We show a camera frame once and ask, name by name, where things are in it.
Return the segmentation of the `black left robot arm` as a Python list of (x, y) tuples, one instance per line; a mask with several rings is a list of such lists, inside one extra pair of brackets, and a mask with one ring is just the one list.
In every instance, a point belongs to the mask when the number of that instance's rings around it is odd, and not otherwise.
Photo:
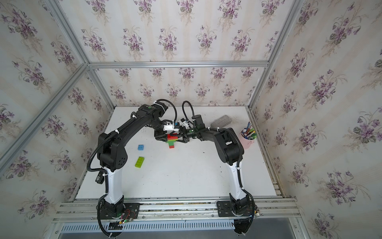
[(128, 160), (125, 146), (145, 126), (163, 132), (164, 126), (160, 118), (167, 109), (168, 107), (159, 101), (155, 101), (152, 105), (144, 104), (119, 128), (99, 135), (97, 147), (87, 163), (88, 172), (98, 173), (96, 183), (105, 184), (105, 193), (100, 199), (99, 210), (106, 210), (114, 218), (122, 215), (124, 211), (122, 168)]

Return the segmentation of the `red long lego brick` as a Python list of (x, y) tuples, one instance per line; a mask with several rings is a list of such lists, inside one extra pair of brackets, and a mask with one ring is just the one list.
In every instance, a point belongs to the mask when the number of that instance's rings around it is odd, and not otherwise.
[(170, 134), (167, 135), (167, 140), (168, 141), (176, 141), (178, 140), (178, 137), (177, 136), (171, 136)]

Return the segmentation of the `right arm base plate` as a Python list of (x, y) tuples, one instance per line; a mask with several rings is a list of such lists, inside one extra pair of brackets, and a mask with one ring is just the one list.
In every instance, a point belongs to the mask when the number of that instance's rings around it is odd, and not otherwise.
[(217, 201), (219, 217), (251, 217), (259, 216), (257, 206), (250, 199), (238, 201)]

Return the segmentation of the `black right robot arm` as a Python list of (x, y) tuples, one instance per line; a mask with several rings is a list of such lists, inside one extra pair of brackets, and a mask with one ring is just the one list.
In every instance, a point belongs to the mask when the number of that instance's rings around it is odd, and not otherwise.
[(232, 128), (206, 127), (200, 115), (195, 116), (191, 127), (179, 126), (178, 132), (171, 132), (182, 143), (188, 143), (192, 138), (200, 141), (211, 141), (216, 147), (220, 160), (227, 166), (230, 183), (230, 208), (234, 215), (244, 216), (246, 213), (253, 218), (257, 206), (253, 196), (245, 189), (243, 183), (242, 160), (244, 148)]

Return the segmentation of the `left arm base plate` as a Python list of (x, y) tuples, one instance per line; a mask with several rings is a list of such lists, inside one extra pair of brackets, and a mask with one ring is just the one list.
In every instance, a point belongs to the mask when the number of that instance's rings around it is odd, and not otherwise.
[(101, 220), (133, 220), (137, 219), (141, 204), (139, 203), (124, 203), (123, 206), (117, 206), (116, 211), (108, 210), (105, 205), (96, 206)]

